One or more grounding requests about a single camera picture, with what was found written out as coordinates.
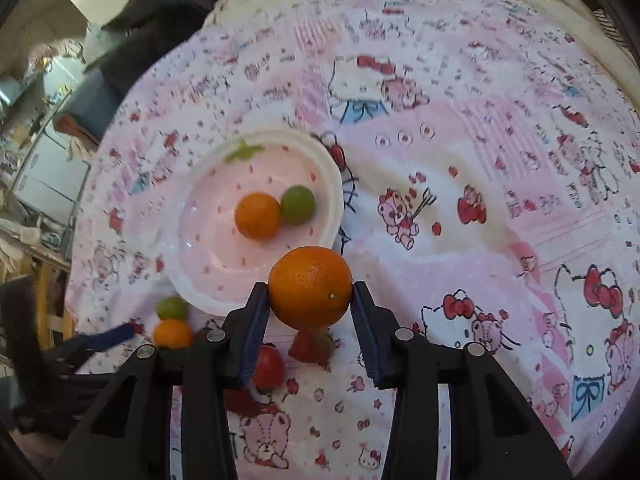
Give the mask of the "green grape in plate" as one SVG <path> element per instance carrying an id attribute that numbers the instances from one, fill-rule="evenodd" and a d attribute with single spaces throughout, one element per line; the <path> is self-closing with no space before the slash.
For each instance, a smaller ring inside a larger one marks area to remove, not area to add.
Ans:
<path id="1" fill-rule="evenodd" d="M 280 198 L 282 220 L 289 226 L 300 226 L 309 221 L 316 212 L 314 193 L 303 185 L 288 188 Z"/>

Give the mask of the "green grape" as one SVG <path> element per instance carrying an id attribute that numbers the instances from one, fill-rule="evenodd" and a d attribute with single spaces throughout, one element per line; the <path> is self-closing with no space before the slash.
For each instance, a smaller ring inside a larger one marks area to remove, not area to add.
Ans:
<path id="1" fill-rule="evenodd" d="M 189 307 L 180 296 L 171 296 L 161 299 L 155 305 L 155 313 L 162 321 L 185 321 L 189 316 Z"/>
<path id="2" fill-rule="evenodd" d="M 289 226 L 300 226 L 309 221 L 316 212 L 314 193 L 303 185 L 288 188 L 280 198 L 282 220 Z"/>

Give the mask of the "red strawberry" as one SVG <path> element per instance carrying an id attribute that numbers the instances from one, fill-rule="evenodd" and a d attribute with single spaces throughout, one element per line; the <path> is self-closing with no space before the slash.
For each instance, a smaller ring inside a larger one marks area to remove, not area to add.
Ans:
<path id="1" fill-rule="evenodd" d="M 302 363 L 325 366 L 334 353 L 334 340 L 327 330 L 300 330 L 294 337 L 288 355 Z"/>

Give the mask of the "grey orange chair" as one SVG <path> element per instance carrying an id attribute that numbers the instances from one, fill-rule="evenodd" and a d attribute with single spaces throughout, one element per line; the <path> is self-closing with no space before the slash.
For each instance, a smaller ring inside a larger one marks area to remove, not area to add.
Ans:
<path id="1" fill-rule="evenodd" d="M 52 119 L 56 132 L 99 145 L 124 95 L 98 68 L 85 73 Z"/>

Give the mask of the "pink strawberry plate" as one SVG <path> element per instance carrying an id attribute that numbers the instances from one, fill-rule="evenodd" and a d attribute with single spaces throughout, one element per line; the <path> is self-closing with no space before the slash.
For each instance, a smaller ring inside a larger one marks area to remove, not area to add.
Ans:
<path id="1" fill-rule="evenodd" d="M 344 212 L 329 150 L 298 131 L 244 134 L 175 178 L 160 228 L 165 271 L 192 306 L 224 316 L 300 246 L 332 247 Z"/>

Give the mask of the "white plastic bag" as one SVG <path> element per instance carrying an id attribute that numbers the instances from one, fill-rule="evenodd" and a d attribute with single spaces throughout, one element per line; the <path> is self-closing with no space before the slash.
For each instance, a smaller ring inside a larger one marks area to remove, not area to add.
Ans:
<path id="1" fill-rule="evenodd" d="M 82 42 L 82 55 L 87 65 L 96 62 L 98 58 L 115 49 L 122 40 L 117 32 L 110 32 L 100 25 L 88 23 L 84 41 Z"/>

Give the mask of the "white kitchen cabinet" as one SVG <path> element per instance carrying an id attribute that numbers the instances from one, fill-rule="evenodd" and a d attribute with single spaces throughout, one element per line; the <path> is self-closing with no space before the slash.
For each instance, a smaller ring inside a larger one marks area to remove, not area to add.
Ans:
<path id="1" fill-rule="evenodd" d="M 70 140 L 47 130 L 29 150 L 11 193 L 23 205 L 67 226 L 81 194 L 89 165 L 81 158 L 70 159 Z"/>

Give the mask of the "large orange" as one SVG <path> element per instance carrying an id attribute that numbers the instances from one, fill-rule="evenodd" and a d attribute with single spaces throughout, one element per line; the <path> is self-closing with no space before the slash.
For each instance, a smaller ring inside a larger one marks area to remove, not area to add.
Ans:
<path id="1" fill-rule="evenodd" d="M 321 330 L 338 322 L 352 296 L 352 272 L 345 259 L 329 248 L 291 250 L 268 278 L 273 314 L 293 330 Z"/>

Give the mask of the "black clothes pile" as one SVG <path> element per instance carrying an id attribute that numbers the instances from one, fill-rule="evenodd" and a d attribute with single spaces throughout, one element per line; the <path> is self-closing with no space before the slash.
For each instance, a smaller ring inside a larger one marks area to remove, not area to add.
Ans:
<path id="1" fill-rule="evenodd" d="M 190 39 L 204 24 L 218 0 L 128 0 L 103 29 L 122 32 L 124 39 L 89 67 L 120 94 L 158 60 Z"/>

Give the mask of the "pink Hello Kitty blanket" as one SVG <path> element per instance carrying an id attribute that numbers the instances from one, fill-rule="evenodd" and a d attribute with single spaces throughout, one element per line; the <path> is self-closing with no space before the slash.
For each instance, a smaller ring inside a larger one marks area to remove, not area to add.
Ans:
<path id="1" fill-rule="evenodd" d="M 484 346 L 584 468 L 639 378 L 638 82 L 524 0 L 293 0 L 209 25 L 105 133 L 67 289 L 78 330 L 151 335 L 181 177 L 267 129 L 334 160 L 335 246 L 375 300 Z"/>

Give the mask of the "red cherry tomato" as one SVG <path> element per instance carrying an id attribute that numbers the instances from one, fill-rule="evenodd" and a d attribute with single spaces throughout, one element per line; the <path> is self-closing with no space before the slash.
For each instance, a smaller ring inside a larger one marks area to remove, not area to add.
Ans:
<path id="1" fill-rule="evenodd" d="M 273 346 L 264 344 L 258 353 L 253 375 L 257 390 L 271 391 L 277 389 L 284 381 L 284 364 L 280 352 Z"/>

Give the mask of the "small orange mandarin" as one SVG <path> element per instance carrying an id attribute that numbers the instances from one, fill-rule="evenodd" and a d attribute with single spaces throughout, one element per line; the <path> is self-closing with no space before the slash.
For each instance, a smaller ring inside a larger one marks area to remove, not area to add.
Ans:
<path id="1" fill-rule="evenodd" d="M 158 348 L 171 350 L 188 348 L 192 344 L 194 333 L 190 325 L 183 320 L 166 318 L 154 328 L 153 341 Z"/>

